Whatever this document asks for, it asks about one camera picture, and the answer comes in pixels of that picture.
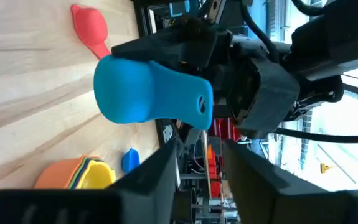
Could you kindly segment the red measuring cup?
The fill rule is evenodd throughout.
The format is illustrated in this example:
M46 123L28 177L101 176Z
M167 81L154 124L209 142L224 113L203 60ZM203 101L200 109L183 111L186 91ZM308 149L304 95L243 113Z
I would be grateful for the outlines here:
M108 26L101 12L92 7L81 7L78 4L72 4L70 10L73 27L80 41L99 60L111 54L105 44Z

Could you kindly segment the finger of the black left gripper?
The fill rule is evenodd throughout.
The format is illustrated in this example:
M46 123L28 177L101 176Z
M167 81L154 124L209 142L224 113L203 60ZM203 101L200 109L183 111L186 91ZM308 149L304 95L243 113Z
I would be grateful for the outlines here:
M160 30L111 48L112 55L137 61L185 62L205 68L218 39L217 31L200 19Z

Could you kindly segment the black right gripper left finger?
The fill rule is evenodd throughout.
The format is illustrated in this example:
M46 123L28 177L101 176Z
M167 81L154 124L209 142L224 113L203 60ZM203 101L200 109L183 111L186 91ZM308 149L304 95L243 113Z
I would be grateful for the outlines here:
M169 141L103 190L0 190L0 224L169 224L175 165Z

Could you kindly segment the light blue measuring cup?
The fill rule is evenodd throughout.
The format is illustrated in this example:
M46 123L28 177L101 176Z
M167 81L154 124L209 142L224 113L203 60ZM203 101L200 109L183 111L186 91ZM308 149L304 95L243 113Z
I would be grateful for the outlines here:
M93 88L101 113L114 123L178 119L196 129L212 124L211 84L153 61L108 55L97 64Z

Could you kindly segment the yellow measuring cup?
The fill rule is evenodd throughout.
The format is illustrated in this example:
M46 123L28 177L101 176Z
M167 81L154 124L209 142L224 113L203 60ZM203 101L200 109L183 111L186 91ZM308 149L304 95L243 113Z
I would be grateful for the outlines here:
M116 181L116 174L103 161L89 160L72 185L75 189L105 189Z

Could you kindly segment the orange measuring cup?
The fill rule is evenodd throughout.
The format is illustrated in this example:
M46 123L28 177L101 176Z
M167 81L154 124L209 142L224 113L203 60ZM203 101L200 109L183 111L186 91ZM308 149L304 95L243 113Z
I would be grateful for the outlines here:
M63 159L46 167L35 182L35 189L66 189L86 155Z

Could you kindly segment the small dark blue measuring cup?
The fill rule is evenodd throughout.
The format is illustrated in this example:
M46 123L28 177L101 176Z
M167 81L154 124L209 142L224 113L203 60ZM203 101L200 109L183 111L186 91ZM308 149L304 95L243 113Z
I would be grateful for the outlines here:
M137 168L139 164L140 164L139 153L137 150L131 148L122 157L121 169L125 174L127 174L131 172L133 169Z

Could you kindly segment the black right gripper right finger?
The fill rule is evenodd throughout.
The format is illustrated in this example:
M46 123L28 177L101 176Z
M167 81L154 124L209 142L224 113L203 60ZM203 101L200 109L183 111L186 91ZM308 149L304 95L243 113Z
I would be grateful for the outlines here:
M358 224L358 190L329 192L232 140L224 167L242 224Z

